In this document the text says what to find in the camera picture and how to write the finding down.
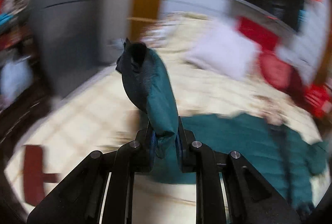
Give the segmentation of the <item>dark green puffer jacket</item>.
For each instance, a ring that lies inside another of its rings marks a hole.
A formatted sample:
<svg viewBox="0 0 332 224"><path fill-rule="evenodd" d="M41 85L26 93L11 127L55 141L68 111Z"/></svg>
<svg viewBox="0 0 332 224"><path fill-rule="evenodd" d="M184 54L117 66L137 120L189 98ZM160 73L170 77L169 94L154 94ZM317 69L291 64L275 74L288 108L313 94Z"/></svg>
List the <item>dark green puffer jacket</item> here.
<svg viewBox="0 0 332 224"><path fill-rule="evenodd" d="M215 114L180 117L167 70L144 43L126 41L116 70L122 75L127 96L146 114L155 132L155 181L196 183L195 174L183 173L178 165L175 142L181 121L184 129L212 150L243 155L298 213L301 222L326 212L325 206L314 206L308 200L310 176L322 173L325 167L323 142L307 144L286 125L273 125L246 113L232 118Z"/></svg>

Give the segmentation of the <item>floral cream bed quilt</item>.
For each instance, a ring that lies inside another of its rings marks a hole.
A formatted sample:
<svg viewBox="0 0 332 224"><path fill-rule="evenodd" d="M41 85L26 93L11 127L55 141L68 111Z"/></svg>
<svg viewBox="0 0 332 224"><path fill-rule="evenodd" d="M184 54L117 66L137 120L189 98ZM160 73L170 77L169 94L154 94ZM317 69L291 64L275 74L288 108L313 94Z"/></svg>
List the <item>floral cream bed quilt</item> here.
<svg viewBox="0 0 332 224"><path fill-rule="evenodd" d="M260 46L242 81L185 61L185 53L211 20L175 16L168 22L173 31L165 41L155 41L153 29L144 41L167 70L178 115L232 118L246 113L273 125L286 125L307 144L323 142L325 167L322 173L310 176L308 196L314 206L321 206L331 182L327 143L303 109L303 97L291 98L263 78L258 63L259 54L264 52ZM122 75L115 70L58 110L18 150L6 169L11 190L30 214L88 154L116 151L148 125L146 114L131 102ZM152 170L156 163L154 155ZM196 223L196 183L157 182L152 170L134 175L131 223Z"/></svg>

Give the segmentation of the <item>red shopping bag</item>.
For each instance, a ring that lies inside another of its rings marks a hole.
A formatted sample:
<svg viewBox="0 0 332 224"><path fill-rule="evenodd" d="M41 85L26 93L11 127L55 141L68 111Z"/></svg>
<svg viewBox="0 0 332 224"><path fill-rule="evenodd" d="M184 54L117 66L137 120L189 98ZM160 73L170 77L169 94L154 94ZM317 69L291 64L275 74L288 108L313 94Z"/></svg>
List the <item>red shopping bag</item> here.
<svg viewBox="0 0 332 224"><path fill-rule="evenodd" d="M311 84L305 89L304 100L314 118L322 119L331 111L331 89L326 84Z"/></svg>

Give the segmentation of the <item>red heart-shaped cushion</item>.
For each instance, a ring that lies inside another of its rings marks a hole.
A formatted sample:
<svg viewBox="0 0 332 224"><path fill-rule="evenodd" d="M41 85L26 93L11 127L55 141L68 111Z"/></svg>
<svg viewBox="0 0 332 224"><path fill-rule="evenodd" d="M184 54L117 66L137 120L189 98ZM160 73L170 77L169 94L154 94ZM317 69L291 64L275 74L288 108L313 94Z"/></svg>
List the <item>red heart-shaped cushion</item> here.
<svg viewBox="0 0 332 224"><path fill-rule="evenodd" d="M259 54L258 63L261 75L272 87L294 99L303 96L302 79L295 67L267 51Z"/></svg>

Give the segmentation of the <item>white square pillow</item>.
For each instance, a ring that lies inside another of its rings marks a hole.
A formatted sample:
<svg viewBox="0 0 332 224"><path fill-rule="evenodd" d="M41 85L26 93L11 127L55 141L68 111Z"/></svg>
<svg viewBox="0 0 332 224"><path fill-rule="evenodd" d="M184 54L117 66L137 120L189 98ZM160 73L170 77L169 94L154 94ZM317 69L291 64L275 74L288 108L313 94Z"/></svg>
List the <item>white square pillow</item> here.
<svg viewBox="0 0 332 224"><path fill-rule="evenodd" d="M213 19L185 55L185 61L201 69L242 81L259 54L258 44L222 20Z"/></svg>

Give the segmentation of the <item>grey refrigerator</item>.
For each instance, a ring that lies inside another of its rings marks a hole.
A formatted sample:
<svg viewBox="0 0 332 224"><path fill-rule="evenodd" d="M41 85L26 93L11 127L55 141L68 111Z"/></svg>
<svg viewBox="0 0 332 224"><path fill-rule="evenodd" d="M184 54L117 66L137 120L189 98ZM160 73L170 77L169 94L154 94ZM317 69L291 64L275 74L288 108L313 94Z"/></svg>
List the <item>grey refrigerator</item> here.
<svg viewBox="0 0 332 224"><path fill-rule="evenodd" d="M116 62L129 5L130 0L32 0L29 23L55 95L66 97Z"/></svg>

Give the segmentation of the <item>red couplet wall banner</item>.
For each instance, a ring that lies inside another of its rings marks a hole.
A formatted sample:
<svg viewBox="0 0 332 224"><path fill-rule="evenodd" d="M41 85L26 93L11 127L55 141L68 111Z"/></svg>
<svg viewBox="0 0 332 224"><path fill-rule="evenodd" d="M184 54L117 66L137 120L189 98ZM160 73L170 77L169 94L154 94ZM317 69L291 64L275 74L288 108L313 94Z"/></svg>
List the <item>red couplet wall banner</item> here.
<svg viewBox="0 0 332 224"><path fill-rule="evenodd" d="M262 51L274 51L279 41L279 36L274 32L246 17L238 17L237 30L256 42Z"/></svg>

